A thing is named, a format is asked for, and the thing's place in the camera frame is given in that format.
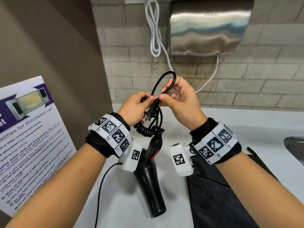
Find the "person's right hand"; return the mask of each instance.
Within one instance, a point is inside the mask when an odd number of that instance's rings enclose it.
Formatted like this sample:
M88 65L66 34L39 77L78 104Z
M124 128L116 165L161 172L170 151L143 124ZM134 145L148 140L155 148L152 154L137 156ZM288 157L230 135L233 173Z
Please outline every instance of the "person's right hand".
M170 79L167 84L164 84L161 93L171 85L172 81L173 79ZM161 94L159 106L170 107L176 119L189 130L193 131L199 128L208 119L199 106L195 90L182 77L176 79L173 89L178 93Z

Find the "microwave image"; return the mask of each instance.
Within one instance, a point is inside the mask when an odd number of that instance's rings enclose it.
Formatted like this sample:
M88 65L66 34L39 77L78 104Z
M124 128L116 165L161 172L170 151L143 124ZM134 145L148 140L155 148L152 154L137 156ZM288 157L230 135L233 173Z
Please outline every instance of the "microwave image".
M43 106L50 101L44 88L35 90L31 93L23 95L13 100L6 102L6 105L19 121L28 113Z

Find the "poster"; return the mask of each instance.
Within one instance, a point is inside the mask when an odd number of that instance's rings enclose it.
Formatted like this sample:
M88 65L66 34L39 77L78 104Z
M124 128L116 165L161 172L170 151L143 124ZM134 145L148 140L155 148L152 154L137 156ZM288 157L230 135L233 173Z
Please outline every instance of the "poster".
M0 210L13 216L76 152L41 76L0 88Z

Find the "hand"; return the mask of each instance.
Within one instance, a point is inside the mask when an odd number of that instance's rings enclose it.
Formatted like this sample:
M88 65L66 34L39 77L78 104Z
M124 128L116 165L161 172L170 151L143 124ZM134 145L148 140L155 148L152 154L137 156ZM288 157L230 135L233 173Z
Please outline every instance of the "hand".
M161 93L171 85L172 81L173 79L170 79L167 84L164 84ZM159 106L169 106L176 119L189 130L193 131L199 128L208 119L199 106L195 90L182 77L176 79L173 89L178 93L161 94Z
M148 99L140 103L143 97L148 97ZM130 127L140 121L143 124L144 121L142 119L145 117L145 111L150 107L151 103L153 103L154 99L151 94L145 91L138 92L128 97L117 113L123 117Z

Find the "forearm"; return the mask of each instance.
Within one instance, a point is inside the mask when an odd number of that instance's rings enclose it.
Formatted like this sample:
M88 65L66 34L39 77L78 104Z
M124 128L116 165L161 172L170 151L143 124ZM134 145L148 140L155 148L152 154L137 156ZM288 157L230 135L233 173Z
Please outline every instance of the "forearm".
M29 199L7 228L73 227L105 161L85 144Z
M304 205L245 153L216 166L260 227L304 227Z

